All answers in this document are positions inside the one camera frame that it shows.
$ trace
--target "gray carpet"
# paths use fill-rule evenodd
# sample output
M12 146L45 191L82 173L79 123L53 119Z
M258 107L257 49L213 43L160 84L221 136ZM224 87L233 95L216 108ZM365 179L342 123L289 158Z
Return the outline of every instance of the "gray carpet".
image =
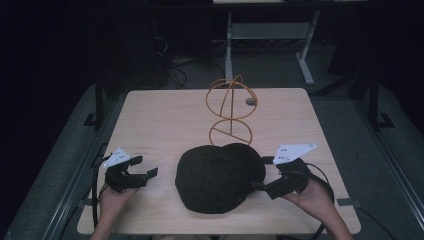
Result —
M307 62L316 84L306 85L295 62L296 47L284 47L279 54L259 52L256 56L235 58L233 72L240 73L245 84L252 88L301 87L308 92L317 91L339 78L326 75L334 46L313 45ZM213 59L213 63L192 63L180 67L188 77L185 86L189 89L207 88L212 81L222 78L223 58L217 57ZM168 81L163 89L175 87L174 82ZM361 108L366 106L366 99L349 99L349 88L350 83L325 97L311 98L349 195L390 229L397 239L424 239L423 229L400 191L385 154L377 144L375 133L364 120ZM389 91L381 88L380 98L380 109L389 114L396 128L382 129L378 134L386 139L417 194L422 198L424 176L421 172L424 162L420 159L423 150L419 146L424 143L423 137L402 113ZM95 111L94 88L87 90L34 182L6 239L89 238L76 230L81 214L81 208L77 205L90 188L90 165L96 160L102 144L108 142L124 100L125 94L117 101L105 100L106 120L98 131L94 131L93 127L83 126L87 115ZM79 166L84 166L83 170L76 172ZM67 189L73 189L71 196L64 195ZM362 230L355 239L389 239L374 221L361 211L357 212ZM56 224L52 221L58 219L56 213L64 213L63 217L67 221ZM146 238L120 235L111 237Z

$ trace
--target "dark background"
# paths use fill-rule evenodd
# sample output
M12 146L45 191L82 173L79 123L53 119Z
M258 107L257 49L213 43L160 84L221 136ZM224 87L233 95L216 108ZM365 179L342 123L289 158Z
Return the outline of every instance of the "dark background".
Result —
M423 9L413 1L400 6L326 9L314 41L338 44L329 73L346 75L363 66L376 72L424 133ZM158 31L175 52L205 59L210 39L225 37L222 12L172 12L164 18L170 21L153 28L151 17L117 13L100 1L0 0L0 237L97 78L109 98L160 88L168 62L155 54Z

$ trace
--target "table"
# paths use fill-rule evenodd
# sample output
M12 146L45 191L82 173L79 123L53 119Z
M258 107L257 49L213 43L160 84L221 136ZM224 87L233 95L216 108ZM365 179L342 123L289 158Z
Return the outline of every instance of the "table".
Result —
M313 233L320 223L284 199L271 200L265 192L254 192L236 209L218 215L187 210L176 190L174 179L181 155L194 147L208 145L208 133L220 120L206 107L208 90L133 91L127 96L116 123L106 155L122 147L131 156L143 156L131 173L145 173L154 167L150 179L129 203L113 232L125 234L297 234ZM235 109L250 111L243 90L235 90ZM253 132L251 146L261 156L273 156L279 144L315 143L317 148L302 156L320 167L329 178L336 199L349 198L309 97L303 89L253 89L258 107L243 121ZM210 105L221 100L211 95ZM224 139L215 136L216 145ZM99 173L99 189L104 170ZM265 183L277 178L278 169L266 166ZM352 206L336 207L350 231L360 231ZM91 207L85 206L78 231L93 231Z

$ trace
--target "background table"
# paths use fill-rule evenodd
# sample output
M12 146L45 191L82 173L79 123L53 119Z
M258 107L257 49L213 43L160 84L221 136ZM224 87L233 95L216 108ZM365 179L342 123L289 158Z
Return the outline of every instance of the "background table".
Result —
M211 106L219 106L225 90L214 90ZM321 130L307 93L303 89L254 89L256 111L244 122L253 131L251 146L261 156L275 154L279 144L315 143L317 148L302 156L305 162L320 167L335 191L336 199L348 198L342 178ZM148 182L118 219L114 232L125 234L296 234L312 233L319 222L292 203L271 200L265 192L249 195L236 209L218 215L187 210L175 188L176 168L181 155L209 143L209 129L220 120L206 107L207 90L134 91L127 96L106 155L122 147L131 156L142 155L141 164L129 168L145 173L159 167L157 177ZM235 91L236 114L250 111L248 94ZM225 144L220 135L216 145ZM267 168L265 183L277 178L278 169ZM104 170L99 173L99 188ZM357 233L360 223L352 206L336 207L350 231ZM93 230L91 208L86 206L78 231Z

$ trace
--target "black hat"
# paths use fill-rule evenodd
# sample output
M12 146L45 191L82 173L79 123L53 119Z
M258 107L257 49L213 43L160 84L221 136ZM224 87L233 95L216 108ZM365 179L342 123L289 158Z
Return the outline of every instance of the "black hat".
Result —
M250 182L263 182L265 166L250 146L200 146L185 152L175 186L184 205L199 213L226 213L254 192Z

